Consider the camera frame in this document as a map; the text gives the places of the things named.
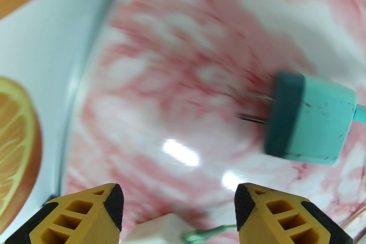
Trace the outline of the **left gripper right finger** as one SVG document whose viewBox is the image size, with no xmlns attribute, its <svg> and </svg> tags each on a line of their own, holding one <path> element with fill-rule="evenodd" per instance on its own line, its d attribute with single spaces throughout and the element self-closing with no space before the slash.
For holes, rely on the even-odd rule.
<svg viewBox="0 0 366 244">
<path fill-rule="evenodd" d="M 253 183 L 234 195 L 241 244 L 353 244 L 353 239 L 305 197 Z"/>
</svg>

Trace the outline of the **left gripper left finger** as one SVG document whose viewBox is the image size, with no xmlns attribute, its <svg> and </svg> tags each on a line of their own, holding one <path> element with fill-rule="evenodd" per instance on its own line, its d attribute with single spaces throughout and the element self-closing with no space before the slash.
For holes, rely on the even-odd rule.
<svg viewBox="0 0 366 244">
<path fill-rule="evenodd" d="M 13 243 L 118 244 L 123 209 L 117 183 L 56 197 L 13 233 Z"/>
</svg>

